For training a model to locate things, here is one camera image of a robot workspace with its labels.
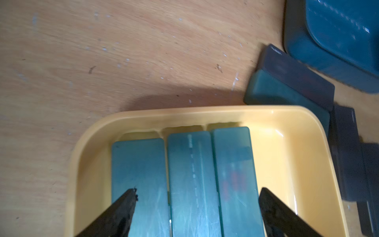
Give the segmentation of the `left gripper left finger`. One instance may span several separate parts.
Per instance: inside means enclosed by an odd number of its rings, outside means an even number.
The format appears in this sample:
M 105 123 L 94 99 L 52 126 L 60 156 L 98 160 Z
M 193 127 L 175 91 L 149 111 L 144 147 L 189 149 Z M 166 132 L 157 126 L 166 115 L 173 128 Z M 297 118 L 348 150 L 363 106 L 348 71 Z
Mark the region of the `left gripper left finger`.
M 137 201 L 137 189 L 128 189 L 77 237 L 127 237 Z

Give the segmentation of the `yellow plastic tray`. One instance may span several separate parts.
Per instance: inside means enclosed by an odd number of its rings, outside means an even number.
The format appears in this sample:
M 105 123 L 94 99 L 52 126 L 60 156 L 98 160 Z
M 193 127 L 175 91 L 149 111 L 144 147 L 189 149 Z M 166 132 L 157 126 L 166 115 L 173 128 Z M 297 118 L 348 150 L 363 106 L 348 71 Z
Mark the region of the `yellow plastic tray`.
M 65 217 L 73 237 L 111 205 L 111 145 L 180 127 L 250 129 L 258 187 L 270 189 L 324 237 L 347 237 L 324 129 L 300 106 L 217 106 L 119 112 L 92 125 L 71 156 Z

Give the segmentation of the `teal plastic tray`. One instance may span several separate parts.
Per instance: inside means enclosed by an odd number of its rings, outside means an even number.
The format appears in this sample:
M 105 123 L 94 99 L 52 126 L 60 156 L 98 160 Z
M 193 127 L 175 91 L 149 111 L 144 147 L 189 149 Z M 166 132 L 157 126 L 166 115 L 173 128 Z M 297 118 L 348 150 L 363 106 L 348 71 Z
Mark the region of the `teal plastic tray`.
M 286 1 L 283 33 L 293 58 L 357 90 L 379 92 L 378 1 Z

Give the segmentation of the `dark grey pencil case outer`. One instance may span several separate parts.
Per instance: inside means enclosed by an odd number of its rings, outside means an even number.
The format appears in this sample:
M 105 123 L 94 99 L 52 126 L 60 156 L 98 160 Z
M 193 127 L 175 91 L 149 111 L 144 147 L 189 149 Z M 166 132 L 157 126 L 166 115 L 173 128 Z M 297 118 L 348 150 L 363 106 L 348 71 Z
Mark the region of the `dark grey pencil case outer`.
M 379 235 L 379 144 L 362 143 L 362 156 L 368 181 L 366 201 L 358 201 L 361 232 L 366 237 Z

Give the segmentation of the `green pencil case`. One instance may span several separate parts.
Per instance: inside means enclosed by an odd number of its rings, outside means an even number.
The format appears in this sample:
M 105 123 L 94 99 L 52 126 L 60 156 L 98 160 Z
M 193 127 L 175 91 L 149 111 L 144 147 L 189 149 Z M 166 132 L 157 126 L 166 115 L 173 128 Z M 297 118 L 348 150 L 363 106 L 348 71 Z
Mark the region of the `green pencil case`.
M 295 105 L 303 106 L 319 119 L 325 133 L 329 134 L 330 112 L 301 95 L 264 70 L 255 72 L 243 99 L 247 105 Z
M 211 134 L 223 235 L 263 237 L 249 128 L 220 128 Z
M 161 138 L 118 141 L 112 145 L 112 202 L 135 188 L 138 201 L 131 237 L 168 237 L 169 205 L 165 146 Z
M 220 237 L 210 133 L 171 134 L 167 148 L 173 236 Z

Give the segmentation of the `dark grey pencil case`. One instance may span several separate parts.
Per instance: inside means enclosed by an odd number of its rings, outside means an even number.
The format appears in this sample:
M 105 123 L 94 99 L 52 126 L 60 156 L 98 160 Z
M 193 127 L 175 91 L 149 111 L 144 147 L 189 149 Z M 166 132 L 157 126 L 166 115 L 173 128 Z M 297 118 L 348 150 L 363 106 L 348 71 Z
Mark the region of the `dark grey pencil case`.
M 334 105 L 328 143 L 341 198 L 346 201 L 367 201 L 368 181 L 353 108 Z
M 379 235 L 379 144 L 362 143 L 362 156 L 368 181 L 366 201 L 358 201 L 361 232 L 366 237 Z

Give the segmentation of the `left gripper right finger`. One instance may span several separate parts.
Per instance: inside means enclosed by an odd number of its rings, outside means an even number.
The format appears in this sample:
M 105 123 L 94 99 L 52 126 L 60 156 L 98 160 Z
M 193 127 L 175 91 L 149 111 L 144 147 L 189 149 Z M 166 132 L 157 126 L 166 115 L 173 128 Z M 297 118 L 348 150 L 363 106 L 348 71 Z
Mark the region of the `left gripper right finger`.
M 268 188 L 261 189 L 259 206 L 268 237 L 321 237 Z

